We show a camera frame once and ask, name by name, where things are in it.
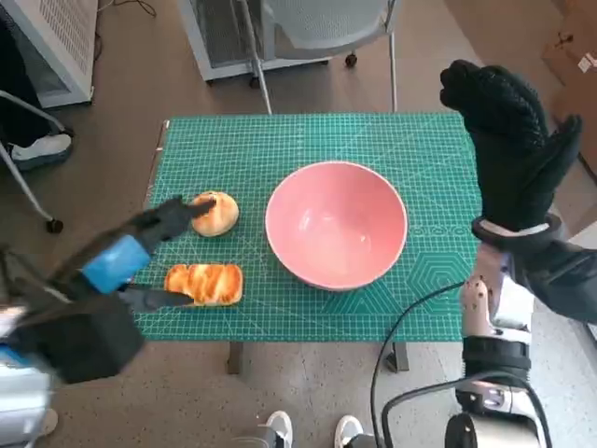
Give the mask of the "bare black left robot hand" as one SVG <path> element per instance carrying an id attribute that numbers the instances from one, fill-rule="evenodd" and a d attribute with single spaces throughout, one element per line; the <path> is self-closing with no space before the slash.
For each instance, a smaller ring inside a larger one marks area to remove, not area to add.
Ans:
<path id="1" fill-rule="evenodd" d="M 136 312 L 188 306 L 192 299 L 183 293 L 130 282 L 150 263 L 160 244 L 183 234 L 193 219 L 214 207 L 214 199 L 192 205 L 176 196 L 145 210 L 92 239 L 51 276 L 50 283 L 73 301 L 115 295 Z"/>

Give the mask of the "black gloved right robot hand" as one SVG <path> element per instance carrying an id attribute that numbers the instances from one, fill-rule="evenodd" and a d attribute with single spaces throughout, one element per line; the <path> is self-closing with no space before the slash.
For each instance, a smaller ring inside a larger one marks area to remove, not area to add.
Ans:
<path id="1" fill-rule="evenodd" d="M 536 92 L 500 65 L 456 60 L 440 82 L 441 103 L 462 116 L 474 144 L 482 218 L 512 232 L 545 224 L 579 152 L 582 118 L 551 132 Z"/>

